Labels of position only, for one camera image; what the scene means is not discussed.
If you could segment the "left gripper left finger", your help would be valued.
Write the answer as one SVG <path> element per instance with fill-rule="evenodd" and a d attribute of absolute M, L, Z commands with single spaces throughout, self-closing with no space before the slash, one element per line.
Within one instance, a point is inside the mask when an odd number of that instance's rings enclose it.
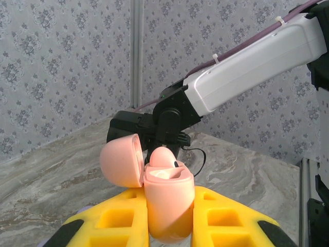
<path fill-rule="evenodd" d="M 127 189 L 71 216 L 42 247 L 150 247 L 144 190 Z"/>

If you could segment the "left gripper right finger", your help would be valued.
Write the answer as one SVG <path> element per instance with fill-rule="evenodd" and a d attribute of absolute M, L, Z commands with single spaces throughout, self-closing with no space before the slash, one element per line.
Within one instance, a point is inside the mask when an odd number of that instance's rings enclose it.
<path fill-rule="evenodd" d="M 192 247 L 298 247 L 279 223 L 244 204 L 195 187 Z"/>

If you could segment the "pink earbud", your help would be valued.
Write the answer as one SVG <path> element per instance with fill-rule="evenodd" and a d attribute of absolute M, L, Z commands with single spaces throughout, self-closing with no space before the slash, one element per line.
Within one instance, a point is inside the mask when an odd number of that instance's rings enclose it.
<path fill-rule="evenodd" d="M 170 149 L 167 147 L 158 147 L 150 156 L 150 166 L 161 168 L 178 168 L 179 163 Z"/>

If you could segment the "pink earbud charging case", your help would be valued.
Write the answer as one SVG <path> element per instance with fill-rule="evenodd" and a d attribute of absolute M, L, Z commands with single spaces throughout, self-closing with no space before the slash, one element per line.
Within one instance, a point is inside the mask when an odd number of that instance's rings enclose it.
<path fill-rule="evenodd" d="M 165 244 L 182 242 L 193 228 L 194 176 L 178 163 L 178 168 L 161 168 L 144 162 L 138 134 L 112 140 L 100 153 L 100 167 L 109 182 L 144 189 L 149 233 Z"/>

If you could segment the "aluminium frame post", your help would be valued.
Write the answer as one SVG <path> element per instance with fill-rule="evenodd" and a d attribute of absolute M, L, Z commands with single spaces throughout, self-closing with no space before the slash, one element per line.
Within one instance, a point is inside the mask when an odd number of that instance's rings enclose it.
<path fill-rule="evenodd" d="M 144 0 L 130 1 L 130 104 L 142 105 L 142 53 Z"/>

